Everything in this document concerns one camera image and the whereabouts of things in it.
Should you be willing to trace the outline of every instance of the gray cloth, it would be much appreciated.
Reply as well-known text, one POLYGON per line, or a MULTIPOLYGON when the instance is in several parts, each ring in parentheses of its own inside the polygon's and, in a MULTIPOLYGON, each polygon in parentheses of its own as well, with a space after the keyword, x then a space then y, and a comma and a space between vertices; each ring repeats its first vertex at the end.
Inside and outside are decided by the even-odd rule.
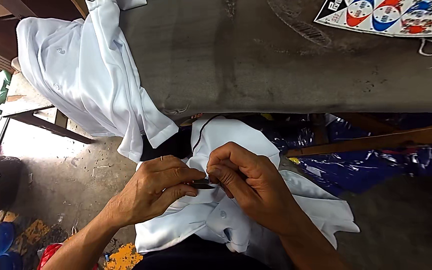
POLYGON ((432 57, 417 53, 419 39, 313 23, 323 1, 151 0, 122 11, 120 26, 142 86, 173 120, 432 112, 432 57))

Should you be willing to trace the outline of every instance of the concrete floor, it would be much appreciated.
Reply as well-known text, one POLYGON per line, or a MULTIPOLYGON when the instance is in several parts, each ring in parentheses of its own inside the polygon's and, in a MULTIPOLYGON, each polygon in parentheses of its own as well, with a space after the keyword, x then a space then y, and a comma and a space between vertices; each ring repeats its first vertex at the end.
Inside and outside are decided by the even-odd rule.
MULTIPOLYGON (((10 210, 68 234, 76 224, 83 228, 135 171, 136 164, 117 152, 120 142, 112 137, 81 144, 11 120, 3 151, 19 157, 26 172, 10 210)), ((343 198, 361 228, 361 233, 336 234, 339 252, 354 269, 432 269, 432 178, 394 178, 343 198)), ((134 240, 134 227, 125 227, 106 252, 134 240)))

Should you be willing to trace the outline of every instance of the white fabric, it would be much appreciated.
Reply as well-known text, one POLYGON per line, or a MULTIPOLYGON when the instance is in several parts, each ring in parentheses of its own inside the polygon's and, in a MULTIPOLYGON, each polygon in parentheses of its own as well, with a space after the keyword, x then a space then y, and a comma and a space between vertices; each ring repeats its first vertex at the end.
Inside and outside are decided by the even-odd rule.
MULTIPOLYGON (((206 121, 197 120, 193 123, 193 147, 206 121)), ((205 126, 201 142, 186 164, 205 172, 211 151, 230 141, 257 155, 269 157, 276 167, 279 166, 278 149, 261 132, 241 121, 224 118, 216 118, 205 126)), ((301 175, 287 170, 280 173, 303 211, 335 248, 334 232, 359 231, 346 201, 327 193, 301 175)), ((230 250, 237 252, 246 251, 248 246, 251 248, 251 242, 260 243, 264 231, 261 226, 243 213, 235 199, 228 198, 219 186, 213 186, 216 187, 213 190, 198 190, 196 197, 185 196, 177 200, 159 217, 136 224, 137 252, 145 254, 166 249, 192 234, 224 243, 230 250)))
POLYGON ((178 131, 141 87, 119 28, 116 0, 87 1, 85 21, 25 18, 18 60, 29 83, 93 137, 123 137, 117 151, 138 162, 141 132, 158 147, 178 131))

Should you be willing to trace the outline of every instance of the fingernail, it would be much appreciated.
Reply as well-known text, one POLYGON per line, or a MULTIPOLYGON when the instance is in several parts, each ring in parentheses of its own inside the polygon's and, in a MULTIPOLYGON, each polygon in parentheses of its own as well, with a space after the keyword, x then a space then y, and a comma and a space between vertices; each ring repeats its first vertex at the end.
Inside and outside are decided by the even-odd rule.
POLYGON ((221 175, 221 170, 218 168, 213 168, 208 172, 208 174, 219 177, 221 175))

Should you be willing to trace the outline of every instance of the finger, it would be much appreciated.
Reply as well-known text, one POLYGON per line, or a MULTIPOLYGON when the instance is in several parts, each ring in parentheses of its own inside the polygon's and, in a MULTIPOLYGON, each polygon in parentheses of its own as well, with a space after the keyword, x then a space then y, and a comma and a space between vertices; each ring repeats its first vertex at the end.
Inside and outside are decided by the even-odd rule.
POLYGON ((203 179, 206 177, 206 173, 188 167, 170 168, 163 171, 158 171, 154 175, 156 180, 153 181, 153 187, 155 187, 156 192, 172 187, 179 183, 191 182, 193 180, 203 179))
MULTIPOLYGON (((230 160, 237 165, 240 170, 245 169, 245 171, 251 168, 257 168, 259 162, 257 155, 234 142, 228 142, 214 149, 209 155, 207 167, 220 164, 223 160, 230 160)), ((259 176, 248 175, 248 177, 258 178, 259 176)))
POLYGON ((160 172, 170 168, 188 168, 181 159, 175 156, 161 156, 152 160, 145 161, 141 164, 140 168, 143 167, 149 172, 160 172))
POLYGON ((226 193, 226 195, 230 198, 233 199, 234 195, 231 193, 231 191, 222 183, 219 183, 219 185, 223 188, 224 192, 226 193))
POLYGON ((219 162, 219 164, 223 164, 235 171, 238 171, 240 169, 240 167, 234 163, 231 162, 231 160, 229 159, 223 159, 222 161, 219 162))
POLYGON ((180 183, 166 188, 153 205, 157 209, 164 212, 177 199, 180 199, 184 196, 196 197, 196 195, 198 195, 197 189, 190 185, 180 183))
POLYGON ((225 165, 213 165, 208 167, 208 173, 219 179, 236 198, 236 200, 243 200, 246 198, 256 199, 256 192, 232 169, 225 165))

